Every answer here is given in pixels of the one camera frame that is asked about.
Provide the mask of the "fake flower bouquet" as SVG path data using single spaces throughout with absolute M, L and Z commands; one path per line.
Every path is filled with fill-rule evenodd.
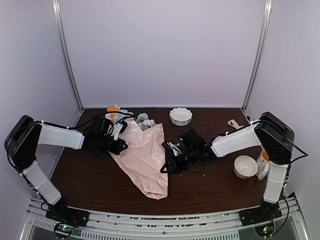
M 149 118 L 149 115 L 145 112 L 135 115 L 133 112 L 127 109 L 120 108 L 117 105 L 110 105 L 106 108 L 104 117 L 110 120 L 113 124 L 118 124 L 127 119 L 135 119 L 142 131 L 152 128 L 156 125 L 153 119 Z

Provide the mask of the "pink wrapping paper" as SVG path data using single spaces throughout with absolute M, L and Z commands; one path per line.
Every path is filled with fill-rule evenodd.
M 142 130 L 135 120 L 129 119 L 120 138 L 128 148 L 119 155 L 110 153 L 120 169 L 148 198 L 160 200 L 168 196 L 168 175 L 160 170 L 166 162 L 163 125 Z

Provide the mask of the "beige printed ribbon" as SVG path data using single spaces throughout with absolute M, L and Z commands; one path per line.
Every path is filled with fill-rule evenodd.
M 233 127 L 234 129 L 238 130 L 242 127 L 242 125 L 239 125 L 234 119 L 231 119 L 227 122 L 227 124 L 231 127 Z

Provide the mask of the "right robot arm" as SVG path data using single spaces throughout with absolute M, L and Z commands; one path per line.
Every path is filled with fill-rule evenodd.
M 231 132 L 205 140 L 194 128 L 179 136 L 180 143 L 164 141 L 165 163 L 162 174 L 188 170 L 197 161 L 214 161 L 250 148 L 261 148 L 269 156 L 269 170 L 262 200 L 253 209 L 259 220 L 266 221 L 279 210 L 279 200 L 289 179 L 293 163 L 295 133 L 271 112 Z

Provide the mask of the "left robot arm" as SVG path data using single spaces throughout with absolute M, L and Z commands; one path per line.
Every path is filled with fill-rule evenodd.
M 126 142 L 119 137 L 127 126 L 125 120 L 113 123 L 98 116 L 92 119 L 89 127 L 81 130 L 77 127 L 34 120 L 29 115 L 23 115 L 6 137 L 4 148 L 11 166 L 47 204 L 53 206 L 53 215 L 61 222 L 67 222 L 72 218 L 72 211 L 62 203 L 62 194 L 38 164 L 38 147 L 57 146 L 91 153 L 100 151 L 119 155 L 128 148 Z

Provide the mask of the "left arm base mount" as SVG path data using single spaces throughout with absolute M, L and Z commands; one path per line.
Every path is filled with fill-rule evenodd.
M 56 221 L 53 233 L 59 239 L 69 238 L 78 227 L 86 227 L 89 216 L 88 211 L 70 207 L 66 208 L 66 212 L 60 213 L 57 208 L 49 207 L 45 214 L 47 219 Z

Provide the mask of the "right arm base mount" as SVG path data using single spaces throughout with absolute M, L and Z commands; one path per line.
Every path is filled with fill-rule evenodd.
M 275 219 L 281 216 L 281 210 L 272 211 L 260 207 L 249 208 L 239 212 L 242 226 L 253 225 L 255 233 L 262 238 L 271 237 L 275 233 Z

